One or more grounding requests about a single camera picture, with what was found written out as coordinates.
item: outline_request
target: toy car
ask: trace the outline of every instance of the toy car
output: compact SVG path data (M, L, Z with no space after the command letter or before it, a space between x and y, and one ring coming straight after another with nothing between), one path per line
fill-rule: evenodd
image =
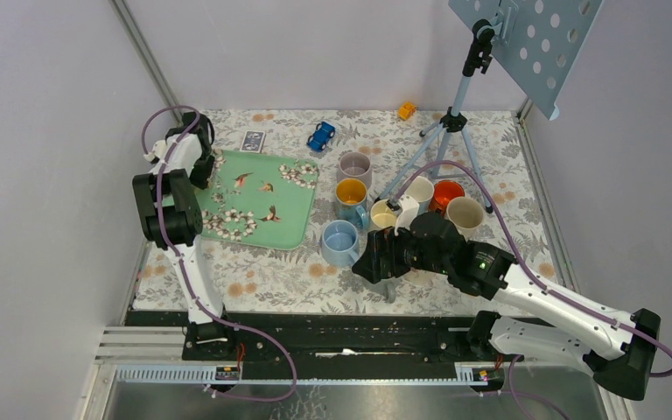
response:
M336 135L336 129L328 122L320 122L315 126L315 132L308 137L308 147L313 151L323 151L328 144L328 140Z
M405 102L399 109L398 109L398 116L400 116L403 120L407 120L410 118L410 116L413 115L413 113L416 112L416 105L408 102Z

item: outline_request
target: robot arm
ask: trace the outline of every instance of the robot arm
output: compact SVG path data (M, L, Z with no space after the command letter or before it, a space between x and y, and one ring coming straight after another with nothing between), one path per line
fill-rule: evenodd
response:
M466 294L512 305L547 325L534 325L482 311L468 339L480 357L521 354L554 361L593 377L603 388L633 400L645 395L655 347L624 328L615 328L564 303L557 292L589 310L657 338L660 318L648 310L635 314L608 308L537 276L548 291L531 282L513 255L483 242L466 241L436 213L416 217L409 228L370 232L367 251L352 271L371 283L399 277L411 268L446 274Z
M182 291L189 311L189 322L198 325L212 322L194 302L190 290L197 293L200 302L215 316L223 313L223 303L220 294L213 286L212 278L207 272L207 266L202 263L202 249L200 246L202 233L202 213L197 199L194 197L193 186L200 189L207 188L207 181L214 168L214 156L211 144L214 141L214 131L209 120L200 115L197 126L179 141L179 134L183 127L192 123L194 113L183 115L182 128L170 129L165 140L160 140L153 147L153 152L146 155L155 165L149 173L137 175L132 180L133 191L140 214L143 234L149 241L153 241L164 251L166 257L176 271L177 278L182 281L189 279L189 284L182 284ZM156 205L156 175L161 167L161 160L166 148L171 143L178 143L166 162L162 179L163 195L171 195L171 200L163 209L166 233L171 243L181 253L184 261L186 277L183 276L180 264L175 253L166 245L161 234L158 222Z

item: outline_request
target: green tray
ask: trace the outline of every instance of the green tray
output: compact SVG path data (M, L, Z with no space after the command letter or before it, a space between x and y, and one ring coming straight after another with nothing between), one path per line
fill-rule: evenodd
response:
M216 150L206 190L196 192L202 236L273 249L305 238L319 168L315 162Z

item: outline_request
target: mug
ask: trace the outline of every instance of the mug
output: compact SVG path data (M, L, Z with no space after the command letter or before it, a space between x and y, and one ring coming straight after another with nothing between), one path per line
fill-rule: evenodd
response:
M396 225L398 216L388 207L388 201L381 199L372 205L369 211L369 230L383 230Z
M359 259L357 228L344 220L327 224L320 236L320 254L334 267L351 267Z
M369 228L367 186L358 179L347 178L336 185L336 217L359 229Z
M457 197L465 197L465 190L462 189L462 185L449 180L439 181L434 185L434 197L429 204L429 211L438 212L444 216L447 205Z
M457 197L447 205L445 218L451 221L457 231L469 240L486 217L483 206L470 197Z
M410 183L405 193L418 202L418 213L424 214L429 210L429 203L434 198L434 184L426 177L417 177Z
M336 170L336 182L353 178L363 182L367 188L372 185L372 162L364 153L350 151L341 157Z

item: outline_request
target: white cup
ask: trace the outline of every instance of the white cup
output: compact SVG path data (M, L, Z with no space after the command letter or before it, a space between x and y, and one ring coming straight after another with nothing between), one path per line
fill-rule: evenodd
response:
M369 211L369 231L383 230L396 225L396 213L388 207L388 201L381 199L372 205Z
M434 197L434 184L426 177L417 177L408 185L405 193L418 202L418 213L424 214Z
M483 223L486 211L478 201L470 197L455 197L447 205L444 217L468 240Z

